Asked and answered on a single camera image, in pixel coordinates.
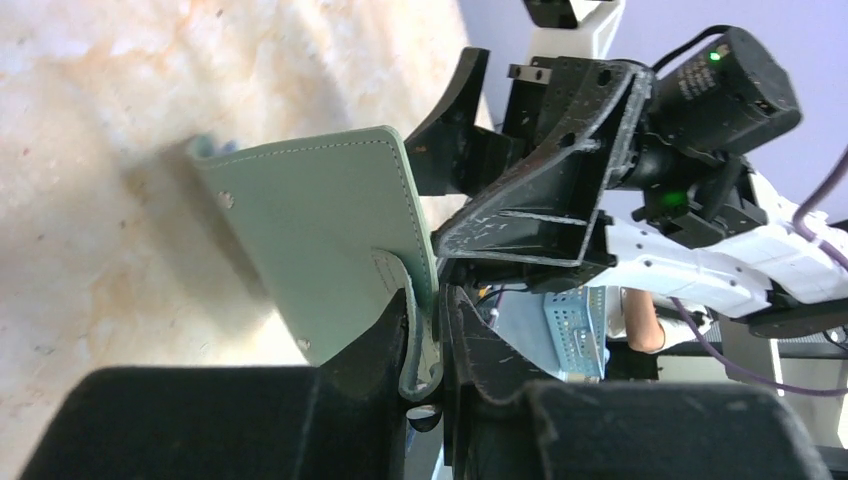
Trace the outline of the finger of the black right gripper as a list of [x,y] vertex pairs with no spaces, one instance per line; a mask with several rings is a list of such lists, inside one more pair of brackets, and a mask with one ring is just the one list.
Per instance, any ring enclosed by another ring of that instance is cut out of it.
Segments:
[[442,97],[405,140],[421,196],[474,197],[522,155],[523,140],[475,124],[488,60],[488,50],[464,48]]
[[[530,93],[547,77],[530,76]],[[599,223],[598,199],[503,199],[500,177],[432,235],[443,258],[507,261],[554,267],[580,265]]]

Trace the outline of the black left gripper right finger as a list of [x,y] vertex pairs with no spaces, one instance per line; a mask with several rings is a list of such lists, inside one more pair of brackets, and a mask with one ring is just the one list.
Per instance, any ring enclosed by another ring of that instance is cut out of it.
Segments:
[[445,462],[455,479],[544,479],[526,387],[553,377],[481,319],[459,286],[443,285]]

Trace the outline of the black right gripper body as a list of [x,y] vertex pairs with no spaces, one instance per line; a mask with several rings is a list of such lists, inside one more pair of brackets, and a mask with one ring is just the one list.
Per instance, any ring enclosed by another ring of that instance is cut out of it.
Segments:
[[525,141],[500,177],[503,199],[598,199],[645,190],[663,178],[654,130],[657,76],[628,60],[542,58],[547,80],[530,93],[532,70],[516,68],[505,134]]

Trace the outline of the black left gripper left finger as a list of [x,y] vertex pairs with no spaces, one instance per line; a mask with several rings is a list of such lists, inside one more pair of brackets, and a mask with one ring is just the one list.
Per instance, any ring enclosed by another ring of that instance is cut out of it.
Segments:
[[376,323],[319,368],[311,424],[313,479],[401,479],[406,420],[399,377],[407,305],[398,290]]

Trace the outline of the green card holder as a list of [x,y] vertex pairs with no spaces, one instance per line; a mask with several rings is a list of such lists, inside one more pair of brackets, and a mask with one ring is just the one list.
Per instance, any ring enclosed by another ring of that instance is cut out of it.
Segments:
[[187,152],[308,363],[351,345],[403,291],[409,327],[398,390],[412,402],[436,390],[435,257],[394,128],[246,149],[201,135]]

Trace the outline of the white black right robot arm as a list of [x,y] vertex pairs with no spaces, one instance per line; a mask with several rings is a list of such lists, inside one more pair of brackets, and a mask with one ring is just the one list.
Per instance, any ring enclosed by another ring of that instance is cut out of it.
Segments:
[[752,34],[714,25],[649,66],[606,56],[621,1],[525,8],[535,31],[502,128],[475,125],[489,53],[466,48],[405,142],[421,194],[468,198],[432,237],[452,284],[642,289],[761,338],[846,324],[846,231],[746,158],[801,120]]

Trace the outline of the person forearm in background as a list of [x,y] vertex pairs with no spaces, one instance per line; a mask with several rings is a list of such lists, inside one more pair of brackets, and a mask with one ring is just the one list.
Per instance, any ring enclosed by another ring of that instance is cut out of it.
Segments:
[[644,290],[624,289],[622,306],[629,347],[648,354],[660,351],[666,336],[651,294]]

